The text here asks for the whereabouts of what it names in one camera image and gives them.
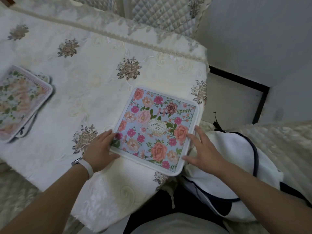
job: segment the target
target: white wall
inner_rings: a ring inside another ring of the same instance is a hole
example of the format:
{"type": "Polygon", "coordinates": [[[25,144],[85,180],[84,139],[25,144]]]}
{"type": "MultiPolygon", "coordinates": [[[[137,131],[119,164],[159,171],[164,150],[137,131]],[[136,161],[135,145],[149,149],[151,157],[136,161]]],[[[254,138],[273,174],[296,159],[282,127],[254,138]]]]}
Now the white wall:
{"type": "Polygon", "coordinates": [[[312,0],[213,0],[196,39],[210,65],[269,87],[311,63],[312,0]]]}
{"type": "Polygon", "coordinates": [[[312,119],[312,62],[270,89],[260,123],[312,119]]]}

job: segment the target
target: floral box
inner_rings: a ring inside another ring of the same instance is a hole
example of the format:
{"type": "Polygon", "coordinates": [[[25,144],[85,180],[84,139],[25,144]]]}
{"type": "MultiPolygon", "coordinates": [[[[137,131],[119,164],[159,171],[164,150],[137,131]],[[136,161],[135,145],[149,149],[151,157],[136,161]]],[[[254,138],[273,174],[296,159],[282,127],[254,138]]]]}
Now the floral box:
{"type": "Polygon", "coordinates": [[[135,88],[114,129],[111,151],[168,176],[178,175],[198,116],[195,102],[135,88]]]}
{"type": "Polygon", "coordinates": [[[11,66],[0,79],[0,141],[13,139],[52,92],[50,84],[11,66]]]}

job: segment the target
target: white lace tablecloth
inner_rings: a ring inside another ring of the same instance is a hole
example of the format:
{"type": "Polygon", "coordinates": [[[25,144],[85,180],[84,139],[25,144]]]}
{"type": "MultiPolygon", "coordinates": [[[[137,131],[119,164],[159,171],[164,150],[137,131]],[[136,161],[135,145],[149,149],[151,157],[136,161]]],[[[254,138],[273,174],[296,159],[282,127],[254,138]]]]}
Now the white lace tablecloth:
{"type": "MultiPolygon", "coordinates": [[[[27,136],[0,144],[0,157],[42,191],[81,156],[90,132],[115,126],[135,86],[196,101],[199,124],[207,57],[192,39],[71,0],[0,9],[0,29],[0,75],[19,65],[50,75],[55,89],[27,136]]],[[[101,231],[138,209],[165,179],[119,158],[86,182],[72,215],[101,231]]]]}

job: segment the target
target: lace edge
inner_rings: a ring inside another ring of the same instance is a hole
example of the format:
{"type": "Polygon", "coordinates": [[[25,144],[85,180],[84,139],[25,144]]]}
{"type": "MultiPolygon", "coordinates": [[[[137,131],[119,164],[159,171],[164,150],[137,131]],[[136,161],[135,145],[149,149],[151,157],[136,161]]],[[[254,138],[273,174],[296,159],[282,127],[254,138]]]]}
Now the lace edge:
{"type": "Polygon", "coordinates": [[[204,15],[204,12],[208,9],[208,7],[211,5],[212,0],[205,0],[203,5],[200,7],[199,9],[199,13],[196,16],[196,23],[195,23],[195,27],[194,27],[194,31],[192,33],[192,35],[190,36],[192,39],[194,39],[197,30],[198,30],[198,26],[200,24],[201,18],[204,15]]]}
{"type": "Polygon", "coordinates": [[[151,50],[154,50],[154,51],[167,53],[167,54],[175,55],[175,56],[178,56],[178,57],[184,57],[184,58],[187,58],[187,59],[195,60],[197,62],[202,62],[202,63],[206,64],[207,68],[209,66],[207,60],[202,59],[200,57],[192,56],[190,54],[169,50],[168,48],[157,47],[157,46],[154,46],[153,44],[148,44],[148,43],[144,43],[142,41],[129,39],[129,38],[126,38],[126,37],[122,37],[120,35],[112,34],[112,33],[107,32],[107,31],[94,29],[92,27],[88,27],[88,26],[85,26],[85,25],[82,25],[82,24],[79,24],[79,23],[74,23],[74,22],[67,21],[67,20],[60,20],[60,19],[57,19],[57,18],[54,18],[54,17],[51,17],[51,16],[38,15],[38,14],[33,13],[31,11],[26,11],[26,10],[20,8],[20,7],[15,6],[15,5],[11,6],[10,9],[13,10],[13,11],[17,11],[17,12],[26,14],[26,15],[33,16],[33,17],[38,18],[38,19],[54,22],[54,23],[57,23],[57,24],[72,26],[72,27],[75,27],[75,28],[79,28],[79,29],[87,30],[87,31],[94,32],[94,33],[97,33],[97,34],[101,34],[101,35],[107,36],[109,38],[117,39],[119,41],[123,41],[123,42],[126,42],[126,43],[134,44],[134,45],[137,45],[137,46],[140,46],[140,47],[145,47],[145,48],[148,48],[148,49],[151,49],[151,50]]]}

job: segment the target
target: left hand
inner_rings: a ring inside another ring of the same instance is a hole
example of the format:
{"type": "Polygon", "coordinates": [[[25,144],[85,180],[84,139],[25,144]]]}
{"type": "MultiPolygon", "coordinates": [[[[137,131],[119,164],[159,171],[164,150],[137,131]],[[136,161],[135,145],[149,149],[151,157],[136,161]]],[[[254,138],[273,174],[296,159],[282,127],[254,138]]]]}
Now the left hand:
{"type": "Polygon", "coordinates": [[[112,130],[105,131],[88,145],[82,158],[91,165],[93,172],[103,170],[113,160],[120,157],[116,153],[109,154],[109,146],[115,135],[116,133],[112,133],[112,130]]]}

